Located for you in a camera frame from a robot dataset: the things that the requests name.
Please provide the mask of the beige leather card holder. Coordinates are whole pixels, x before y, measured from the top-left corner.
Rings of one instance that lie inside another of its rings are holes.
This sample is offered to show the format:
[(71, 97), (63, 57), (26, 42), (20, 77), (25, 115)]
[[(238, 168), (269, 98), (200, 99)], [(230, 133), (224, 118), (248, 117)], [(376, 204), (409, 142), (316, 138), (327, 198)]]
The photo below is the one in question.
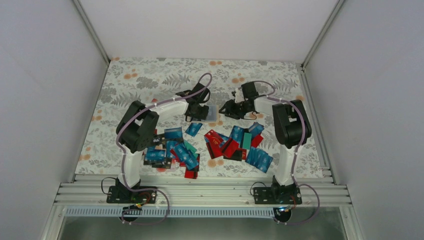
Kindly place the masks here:
[(215, 123), (219, 120), (219, 108), (217, 105), (208, 105), (208, 113), (205, 121)]

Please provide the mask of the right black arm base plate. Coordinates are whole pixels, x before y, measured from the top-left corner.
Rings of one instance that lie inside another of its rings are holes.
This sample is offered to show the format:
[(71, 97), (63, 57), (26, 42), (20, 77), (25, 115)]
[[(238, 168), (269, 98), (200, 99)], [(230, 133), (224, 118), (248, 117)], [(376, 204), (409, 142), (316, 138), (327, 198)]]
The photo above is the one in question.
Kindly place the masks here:
[(281, 187), (254, 187), (256, 205), (300, 205), (303, 203), (300, 188), (295, 185)]

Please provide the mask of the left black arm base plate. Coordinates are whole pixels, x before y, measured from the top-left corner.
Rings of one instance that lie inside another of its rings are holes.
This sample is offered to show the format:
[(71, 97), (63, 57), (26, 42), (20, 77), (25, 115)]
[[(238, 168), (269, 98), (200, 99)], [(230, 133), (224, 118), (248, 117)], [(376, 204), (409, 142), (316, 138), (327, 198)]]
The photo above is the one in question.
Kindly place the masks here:
[(130, 191), (125, 186), (110, 186), (106, 202), (108, 204), (155, 204), (157, 187), (140, 186), (144, 191)]

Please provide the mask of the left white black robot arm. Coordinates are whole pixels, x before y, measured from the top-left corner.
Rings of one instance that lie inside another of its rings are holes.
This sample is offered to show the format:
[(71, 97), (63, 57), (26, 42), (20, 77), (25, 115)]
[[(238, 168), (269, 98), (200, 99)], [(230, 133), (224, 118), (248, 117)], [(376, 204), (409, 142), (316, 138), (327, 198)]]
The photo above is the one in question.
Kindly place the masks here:
[(192, 90), (177, 93), (170, 99), (144, 104), (133, 101), (116, 128), (116, 144), (123, 151), (121, 173), (118, 180), (123, 185), (119, 196), (131, 203), (139, 197), (140, 163), (142, 152), (154, 141), (158, 122), (185, 115), (204, 120), (209, 108), (204, 105), (209, 100), (210, 90), (197, 83)]

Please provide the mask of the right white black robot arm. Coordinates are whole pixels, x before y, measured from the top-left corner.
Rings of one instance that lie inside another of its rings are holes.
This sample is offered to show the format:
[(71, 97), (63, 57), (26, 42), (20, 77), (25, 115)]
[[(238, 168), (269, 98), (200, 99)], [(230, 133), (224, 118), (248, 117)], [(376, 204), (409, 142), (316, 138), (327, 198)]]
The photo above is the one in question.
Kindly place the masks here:
[(273, 97), (276, 90), (273, 85), (270, 86), (270, 94), (260, 94), (255, 83), (244, 83), (233, 91), (233, 98), (224, 103), (219, 113), (236, 120), (244, 118), (250, 112), (273, 118), (275, 136), (280, 143), (280, 159), (273, 176), (278, 185), (271, 189), (270, 195), (274, 202), (282, 204), (290, 197), (287, 186), (297, 184), (295, 168), (298, 152), (311, 137), (312, 127), (301, 100), (289, 101)]

